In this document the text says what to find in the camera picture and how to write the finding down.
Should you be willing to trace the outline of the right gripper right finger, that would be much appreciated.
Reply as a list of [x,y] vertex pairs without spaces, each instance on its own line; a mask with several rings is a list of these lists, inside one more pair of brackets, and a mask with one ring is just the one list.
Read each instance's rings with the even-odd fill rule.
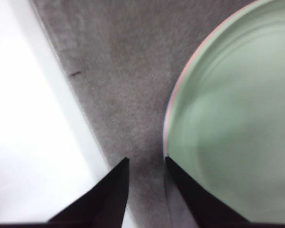
[[173,225],[247,225],[250,222],[207,192],[165,157],[165,192]]

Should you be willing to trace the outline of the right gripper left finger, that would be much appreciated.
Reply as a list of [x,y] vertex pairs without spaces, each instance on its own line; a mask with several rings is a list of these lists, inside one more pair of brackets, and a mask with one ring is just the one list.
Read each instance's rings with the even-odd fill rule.
[[129,159],[122,159],[91,190],[49,220],[50,224],[121,225],[129,193]]

